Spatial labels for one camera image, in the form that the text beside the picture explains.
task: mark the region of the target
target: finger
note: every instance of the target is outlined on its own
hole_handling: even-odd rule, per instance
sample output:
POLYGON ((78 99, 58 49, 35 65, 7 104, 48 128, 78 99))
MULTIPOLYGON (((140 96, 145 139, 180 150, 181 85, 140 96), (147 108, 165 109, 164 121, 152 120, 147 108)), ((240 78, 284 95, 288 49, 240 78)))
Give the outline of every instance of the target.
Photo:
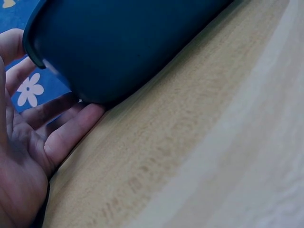
POLYGON ((23 81, 35 70, 36 66, 29 57, 6 72, 6 89, 10 96, 18 90, 23 81))
POLYGON ((42 131, 39 131, 39 133, 48 138, 55 130, 77 116, 78 113, 85 108, 85 106, 86 105, 83 102, 77 103, 69 110, 64 112, 60 117, 48 123, 43 129, 41 129, 42 131))
POLYGON ((72 93, 67 93, 45 104, 27 109, 21 115, 34 130, 37 130, 77 102, 78 99, 72 93))
POLYGON ((22 36, 23 30, 18 28, 0 33, 0 56, 5 66, 25 55, 22 46, 22 36))
POLYGON ((45 142, 44 149, 49 161, 55 167, 59 166, 104 112, 102 107, 89 104, 76 117, 54 131, 45 142))

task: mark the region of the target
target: wooden table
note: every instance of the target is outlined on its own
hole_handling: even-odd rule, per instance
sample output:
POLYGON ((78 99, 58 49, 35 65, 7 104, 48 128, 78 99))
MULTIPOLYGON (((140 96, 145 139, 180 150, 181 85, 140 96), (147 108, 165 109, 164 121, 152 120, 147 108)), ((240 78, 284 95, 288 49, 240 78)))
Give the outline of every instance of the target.
POLYGON ((243 0, 77 146, 44 227, 303 222, 304 1, 243 0))

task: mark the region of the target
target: hand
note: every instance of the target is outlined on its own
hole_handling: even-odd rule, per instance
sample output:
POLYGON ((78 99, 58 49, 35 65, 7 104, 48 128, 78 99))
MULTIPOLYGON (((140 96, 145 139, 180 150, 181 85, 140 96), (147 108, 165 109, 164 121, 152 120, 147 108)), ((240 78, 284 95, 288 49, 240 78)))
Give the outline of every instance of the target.
POLYGON ((27 57, 5 72, 25 55, 22 35, 19 29, 0 34, 0 227, 6 228, 31 224, 48 178, 104 113, 98 105, 78 103, 71 93, 17 113, 11 97, 35 69, 27 57))

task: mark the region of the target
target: blue tablecloth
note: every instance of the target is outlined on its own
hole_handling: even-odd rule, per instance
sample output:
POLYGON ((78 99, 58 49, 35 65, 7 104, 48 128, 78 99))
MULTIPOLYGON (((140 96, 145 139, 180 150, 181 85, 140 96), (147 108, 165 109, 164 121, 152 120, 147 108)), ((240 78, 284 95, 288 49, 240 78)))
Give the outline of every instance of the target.
MULTIPOLYGON (((24 29, 38 0, 0 0, 0 3, 0 32, 4 32, 12 28, 24 29)), ((21 86, 12 98, 19 112, 69 92, 48 69, 35 70, 24 83, 30 88, 30 93, 22 92, 26 86, 21 86)))

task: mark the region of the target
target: light wood surface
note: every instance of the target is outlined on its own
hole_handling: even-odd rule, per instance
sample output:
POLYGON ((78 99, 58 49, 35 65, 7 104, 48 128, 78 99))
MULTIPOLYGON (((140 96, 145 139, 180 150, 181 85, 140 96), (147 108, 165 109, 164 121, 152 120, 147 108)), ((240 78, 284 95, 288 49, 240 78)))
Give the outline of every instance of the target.
POLYGON ((304 1, 236 1, 98 123, 45 228, 302 228, 304 1))

